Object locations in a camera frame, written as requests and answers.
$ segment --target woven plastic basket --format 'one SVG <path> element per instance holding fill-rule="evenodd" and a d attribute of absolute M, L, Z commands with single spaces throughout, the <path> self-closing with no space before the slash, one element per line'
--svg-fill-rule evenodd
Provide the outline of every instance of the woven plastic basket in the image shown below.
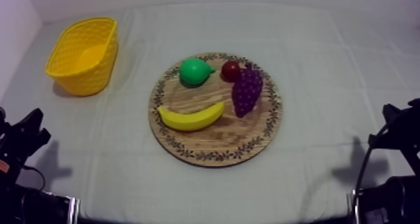
<path fill-rule="evenodd" d="M 108 85 L 117 51 L 115 19 L 82 20 L 62 33 L 46 73 L 71 94 L 96 94 Z"/>

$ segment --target grape bunch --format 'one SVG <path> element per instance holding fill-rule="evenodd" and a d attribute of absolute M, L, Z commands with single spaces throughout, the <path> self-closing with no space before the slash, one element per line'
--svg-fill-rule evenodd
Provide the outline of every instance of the grape bunch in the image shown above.
<path fill-rule="evenodd" d="M 246 69 L 241 70 L 241 75 L 235 81 L 232 89 L 233 105 L 236 116 L 239 118 L 253 110 L 263 90 L 263 78 L 260 72 L 253 69 L 251 63 L 246 63 L 245 66 Z"/>

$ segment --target yellow banana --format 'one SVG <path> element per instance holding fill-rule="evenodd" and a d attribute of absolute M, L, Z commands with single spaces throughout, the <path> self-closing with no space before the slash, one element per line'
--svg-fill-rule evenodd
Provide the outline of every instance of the yellow banana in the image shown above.
<path fill-rule="evenodd" d="M 188 115 L 168 111 L 163 106 L 157 110 L 161 114 L 163 123 L 168 127 L 179 131 L 195 131 L 214 123 L 223 114 L 224 103 L 219 102 L 200 112 Z"/>

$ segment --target red fruit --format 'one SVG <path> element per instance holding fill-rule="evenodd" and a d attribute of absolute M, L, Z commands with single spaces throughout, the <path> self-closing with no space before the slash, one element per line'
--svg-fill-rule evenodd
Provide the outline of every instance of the red fruit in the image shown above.
<path fill-rule="evenodd" d="M 228 61 L 222 66 L 222 77 L 228 82 L 235 82 L 241 75 L 241 68 L 235 61 Z"/>

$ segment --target white table surface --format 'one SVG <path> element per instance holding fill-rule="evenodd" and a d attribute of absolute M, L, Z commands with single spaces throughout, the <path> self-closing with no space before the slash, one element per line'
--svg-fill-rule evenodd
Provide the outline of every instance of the white table surface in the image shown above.
<path fill-rule="evenodd" d="M 45 25 L 1 106 L 15 123 L 40 107 L 50 144 L 28 160 L 47 190 L 82 200 L 81 213 L 141 223 L 291 223 L 347 212 L 368 134 L 385 103 L 420 93 L 420 33 L 409 24 L 280 4 L 182 4 L 95 14 L 118 21 L 109 86 L 66 95 L 45 73 L 62 30 Z M 187 165 L 161 148 L 147 106 L 173 63 L 209 51 L 245 56 L 276 81 L 284 114 L 274 141 L 237 166 Z M 366 186 L 411 171 L 397 152 L 374 151 Z M 36 174 L 19 182 L 39 186 Z"/>

